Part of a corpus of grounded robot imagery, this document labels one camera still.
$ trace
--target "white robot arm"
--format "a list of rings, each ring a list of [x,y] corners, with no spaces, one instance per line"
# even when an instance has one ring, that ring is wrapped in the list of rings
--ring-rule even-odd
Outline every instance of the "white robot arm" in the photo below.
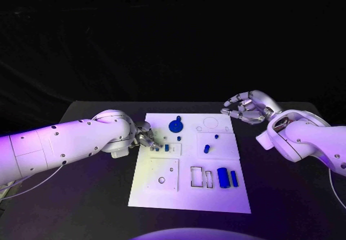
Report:
[[[266,130],[254,137],[263,149],[275,147],[292,162],[314,156],[332,172],[346,176],[346,126],[329,126],[306,111],[282,111],[272,98],[257,90],[237,94],[223,105],[227,107],[239,101],[239,111],[223,108],[220,113],[249,124],[267,120]]]
[[[128,155],[128,148],[154,142],[149,124],[133,124],[122,111],[102,111],[80,119],[0,137],[0,185],[69,164],[99,151],[112,158]]]

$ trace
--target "black table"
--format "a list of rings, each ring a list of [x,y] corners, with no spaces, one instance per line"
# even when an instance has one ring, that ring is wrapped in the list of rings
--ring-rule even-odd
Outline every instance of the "black table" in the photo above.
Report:
[[[318,114],[305,102],[279,103],[285,109]],[[218,113],[220,102],[81,102],[70,104],[60,122],[90,119],[106,109],[122,110],[133,121],[145,113]],[[128,207],[138,148],[112,159],[99,152],[61,167],[51,179],[12,198],[0,218],[0,238],[7,240],[128,239],[171,228],[210,228],[267,240],[344,239],[346,210],[334,197],[328,171],[312,157],[296,163],[272,148],[265,151],[254,136],[266,124],[231,119],[240,167],[252,214]],[[22,182],[34,186],[54,169]],[[331,175],[346,202],[346,177]]]

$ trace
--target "blue object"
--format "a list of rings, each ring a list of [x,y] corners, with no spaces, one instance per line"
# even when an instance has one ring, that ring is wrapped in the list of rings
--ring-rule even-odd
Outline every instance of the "blue object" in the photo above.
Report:
[[[230,171],[230,177],[231,177],[231,185],[237,187],[237,181],[236,181],[236,172]]]
[[[217,168],[217,181],[218,181],[218,187],[221,189],[230,188],[229,174],[227,174],[227,169],[224,167]]]
[[[175,120],[169,122],[167,127],[172,133],[178,133],[182,130],[182,123],[181,123],[180,116],[175,117]]]
[[[203,148],[203,153],[204,153],[204,154],[208,153],[208,148],[210,148],[210,146],[208,146],[208,145],[204,145],[204,148]]]

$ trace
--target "white cable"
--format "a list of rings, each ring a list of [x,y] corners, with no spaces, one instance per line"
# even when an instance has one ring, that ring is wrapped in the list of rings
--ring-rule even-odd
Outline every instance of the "white cable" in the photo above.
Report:
[[[17,184],[19,184],[30,176],[25,176],[24,178],[21,178],[15,183],[12,183],[9,186],[4,187],[2,189],[0,189],[0,192],[4,190],[4,189],[8,189],[11,188],[12,186],[15,186]]]
[[[340,200],[340,198],[338,198],[338,196],[337,196],[337,192],[335,192],[335,190],[334,190],[334,186],[332,186],[332,182],[331,182],[331,173],[329,173],[329,172],[331,172],[331,171],[329,171],[329,169],[328,169],[328,180],[329,180],[329,186],[331,186],[331,189],[332,189],[332,194],[334,194],[334,196],[335,196],[335,198],[337,198],[341,206],[342,206],[344,209],[346,209],[346,206],[344,206],[344,204],[342,204],[342,202],[341,202],[341,200]]]
[[[45,178],[45,180],[57,173],[57,171],[60,170],[61,167],[63,167],[63,165],[60,165],[60,167],[58,167],[57,170],[53,172],[53,174]],[[28,192],[30,190],[32,190],[40,184],[43,184],[44,181],[41,181],[34,187],[31,187],[31,188],[27,189],[25,191],[19,192],[18,194],[15,194],[15,195],[12,195],[12,196],[7,196],[7,197],[4,197],[4,198],[0,198],[0,200],[9,199],[9,198],[12,198],[12,197],[15,197],[15,196],[27,193],[27,192]]]

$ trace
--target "blue cylinder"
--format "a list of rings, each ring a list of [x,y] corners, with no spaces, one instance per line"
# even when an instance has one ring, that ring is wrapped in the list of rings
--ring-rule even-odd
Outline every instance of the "blue cylinder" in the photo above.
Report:
[[[204,153],[204,154],[208,153],[208,148],[210,148],[210,146],[208,146],[208,145],[204,145],[204,148],[203,148],[203,153]]]
[[[236,172],[230,171],[230,177],[231,177],[231,185],[237,187],[237,181],[236,181]]]
[[[221,189],[230,188],[229,174],[227,174],[227,169],[224,167],[217,168],[217,181],[218,181],[218,187]]]

